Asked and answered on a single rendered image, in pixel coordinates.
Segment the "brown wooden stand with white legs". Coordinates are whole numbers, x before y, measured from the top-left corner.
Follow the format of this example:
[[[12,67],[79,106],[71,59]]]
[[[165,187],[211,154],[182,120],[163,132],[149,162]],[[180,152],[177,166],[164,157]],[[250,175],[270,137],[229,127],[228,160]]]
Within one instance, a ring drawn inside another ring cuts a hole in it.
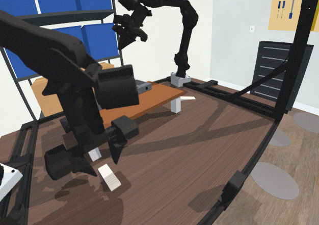
[[[99,110],[105,129],[110,127],[111,121],[118,117],[125,115],[134,120],[168,102],[171,102],[171,111],[173,113],[177,114],[179,111],[181,111],[181,96],[184,95],[184,91],[151,81],[147,82],[151,83],[152,89],[138,94],[139,105],[110,110]],[[102,157],[98,147],[92,151],[89,151],[88,153],[92,161]]]

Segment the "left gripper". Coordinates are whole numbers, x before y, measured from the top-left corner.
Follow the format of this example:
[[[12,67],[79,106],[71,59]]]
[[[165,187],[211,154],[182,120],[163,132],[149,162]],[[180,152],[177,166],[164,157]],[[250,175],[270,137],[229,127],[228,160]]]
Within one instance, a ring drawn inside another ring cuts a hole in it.
[[[130,140],[139,134],[139,126],[123,115],[111,121],[111,126],[104,128],[99,109],[92,116],[68,123],[78,145],[66,150],[64,144],[45,152],[44,160],[48,175],[58,180],[73,172],[83,172],[97,177],[97,174],[84,154],[108,142],[112,159],[118,163],[120,154]]]

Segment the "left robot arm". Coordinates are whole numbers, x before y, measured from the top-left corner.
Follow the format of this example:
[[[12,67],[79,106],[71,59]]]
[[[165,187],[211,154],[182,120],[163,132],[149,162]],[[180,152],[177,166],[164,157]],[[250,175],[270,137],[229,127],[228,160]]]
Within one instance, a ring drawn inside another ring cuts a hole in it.
[[[102,69],[77,37],[35,26],[0,9],[0,46],[48,79],[42,95],[57,94],[66,133],[72,131],[67,119],[92,116],[97,103],[106,110],[139,105],[132,65]]]

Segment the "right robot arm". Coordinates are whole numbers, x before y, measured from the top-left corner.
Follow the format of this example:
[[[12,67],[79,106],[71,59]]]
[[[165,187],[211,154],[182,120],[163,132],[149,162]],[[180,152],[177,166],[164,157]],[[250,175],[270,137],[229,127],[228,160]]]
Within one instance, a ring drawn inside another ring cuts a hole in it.
[[[185,78],[186,70],[190,69],[188,64],[188,47],[193,28],[198,21],[198,14],[188,0],[118,0],[118,2],[128,11],[139,16],[143,21],[146,16],[152,16],[151,10],[146,7],[158,8],[162,6],[179,7],[182,14],[183,33],[180,43],[179,52],[175,54],[174,62],[178,66],[176,77]],[[141,5],[142,3],[143,5]],[[183,7],[183,8],[182,8]],[[127,26],[131,29],[134,17],[130,18],[129,14],[114,15],[113,23]]]

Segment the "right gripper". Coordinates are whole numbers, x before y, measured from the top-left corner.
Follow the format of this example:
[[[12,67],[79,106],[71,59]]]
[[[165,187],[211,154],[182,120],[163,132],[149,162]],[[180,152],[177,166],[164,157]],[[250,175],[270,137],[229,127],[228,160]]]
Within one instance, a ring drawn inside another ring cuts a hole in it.
[[[132,14],[130,18],[131,17],[134,17],[131,29],[127,28],[127,26],[125,25],[123,25],[124,28],[120,25],[113,25],[112,27],[112,30],[120,35],[118,45],[119,51],[136,41],[135,39],[137,36],[140,37],[140,40],[143,42],[146,42],[148,39],[148,35],[140,28],[143,27],[143,20],[135,14]]]

